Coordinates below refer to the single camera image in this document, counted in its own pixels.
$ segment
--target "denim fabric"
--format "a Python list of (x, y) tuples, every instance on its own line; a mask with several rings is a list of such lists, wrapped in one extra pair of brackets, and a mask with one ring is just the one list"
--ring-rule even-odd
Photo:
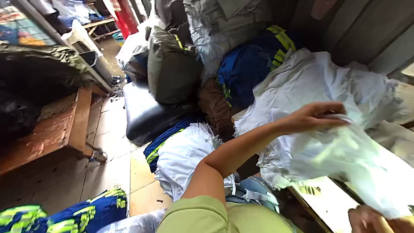
[(251, 176), (247, 179), (240, 181), (240, 185), (236, 185), (236, 194), (227, 195), (226, 202), (234, 202), (240, 204), (259, 204), (273, 211), (276, 210), (276, 205), (269, 201), (246, 201), (244, 198), (242, 198), (242, 196), (246, 194), (246, 189), (253, 192), (259, 192), (264, 195), (267, 195), (268, 192), (271, 193), (271, 189), (265, 184), (261, 177)]

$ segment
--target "wall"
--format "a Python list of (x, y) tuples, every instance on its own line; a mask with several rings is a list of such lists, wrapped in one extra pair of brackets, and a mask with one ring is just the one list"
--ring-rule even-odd
[(341, 66), (357, 61), (378, 73), (404, 76), (400, 71), (414, 61), (413, 0), (338, 0), (322, 20), (310, 16), (313, 2), (299, 0), (291, 22), (312, 38), (310, 49), (329, 51)]

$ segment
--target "red cloth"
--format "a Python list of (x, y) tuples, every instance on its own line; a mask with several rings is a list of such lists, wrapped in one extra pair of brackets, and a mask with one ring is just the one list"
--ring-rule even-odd
[(115, 23), (118, 26), (119, 30), (122, 32), (124, 39), (127, 39), (127, 37), (131, 34), (137, 33), (138, 23), (135, 20), (134, 14), (128, 5), (128, 0), (111, 0), (111, 2), (112, 5), (114, 5), (116, 2), (119, 4), (119, 8), (114, 8), (115, 15), (118, 18), (115, 20)]

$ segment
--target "debris on floor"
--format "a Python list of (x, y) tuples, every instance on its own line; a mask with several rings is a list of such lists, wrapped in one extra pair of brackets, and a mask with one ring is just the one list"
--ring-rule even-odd
[(127, 84), (127, 79), (120, 75), (112, 76), (112, 85), (114, 86), (114, 91), (109, 95), (109, 97), (122, 97), (124, 96), (123, 86)]

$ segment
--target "forearm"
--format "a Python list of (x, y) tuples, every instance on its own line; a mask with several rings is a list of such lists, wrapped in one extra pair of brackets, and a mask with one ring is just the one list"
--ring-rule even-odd
[(264, 149), (273, 139), (282, 135), (282, 128), (282, 120), (257, 127), (224, 143), (202, 162), (216, 169), (223, 178), (226, 178), (255, 153)]

